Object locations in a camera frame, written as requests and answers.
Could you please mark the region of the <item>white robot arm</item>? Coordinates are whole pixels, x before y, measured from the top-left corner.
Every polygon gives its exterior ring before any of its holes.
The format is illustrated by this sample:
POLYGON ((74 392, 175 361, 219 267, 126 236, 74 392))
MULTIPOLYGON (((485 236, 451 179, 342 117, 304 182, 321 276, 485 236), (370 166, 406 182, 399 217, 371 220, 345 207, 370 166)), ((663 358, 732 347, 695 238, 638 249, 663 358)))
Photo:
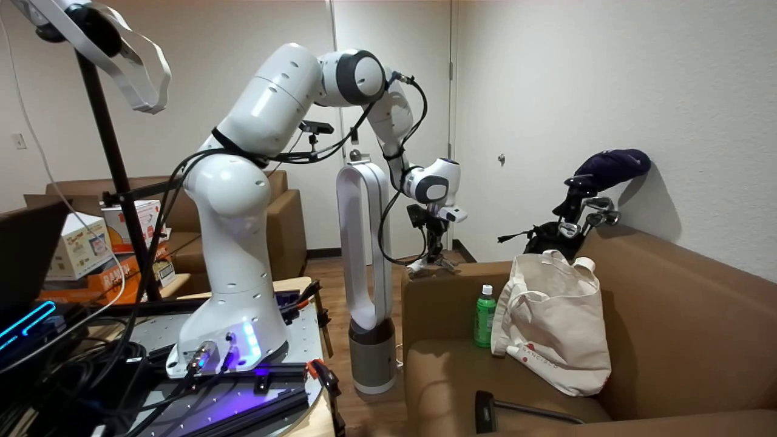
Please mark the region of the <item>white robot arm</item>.
POLYGON ((461 166, 451 157, 406 159, 420 118, 406 92, 416 80, 365 49, 312 54, 285 44, 251 74, 227 117, 182 170, 192 198, 209 299, 182 322, 166 361, 172 379, 251 372, 289 343, 272 288, 268 166, 289 157, 286 143, 312 106, 358 106, 370 122, 392 187, 422 213, 451 224, 461 166))

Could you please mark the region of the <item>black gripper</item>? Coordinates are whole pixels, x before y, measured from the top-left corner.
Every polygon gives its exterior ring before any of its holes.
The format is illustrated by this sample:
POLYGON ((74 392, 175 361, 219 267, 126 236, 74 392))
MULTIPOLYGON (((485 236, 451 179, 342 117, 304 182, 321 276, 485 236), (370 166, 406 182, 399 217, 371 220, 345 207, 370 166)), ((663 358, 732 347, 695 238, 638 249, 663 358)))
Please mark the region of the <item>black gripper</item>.
POLYGON ((437 262, 442 258, 442 236, 448 233, 449 220, 420 204, 408 207, 408 217, 411 225, 422 233, 422 259, 437 262))

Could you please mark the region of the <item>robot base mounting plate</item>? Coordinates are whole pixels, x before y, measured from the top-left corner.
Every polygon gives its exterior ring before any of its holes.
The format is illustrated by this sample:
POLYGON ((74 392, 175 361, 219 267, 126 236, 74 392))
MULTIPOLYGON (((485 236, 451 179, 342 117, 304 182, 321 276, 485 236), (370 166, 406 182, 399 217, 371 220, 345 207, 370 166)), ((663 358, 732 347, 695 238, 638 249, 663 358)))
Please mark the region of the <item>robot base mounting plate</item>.
POLYGON ((336 437, 338 375, 324 364, 317 278, 285 278, 289 345, 251 372, 199 375, 184 390, 159 384, 136 412, 132 437, 336 437))

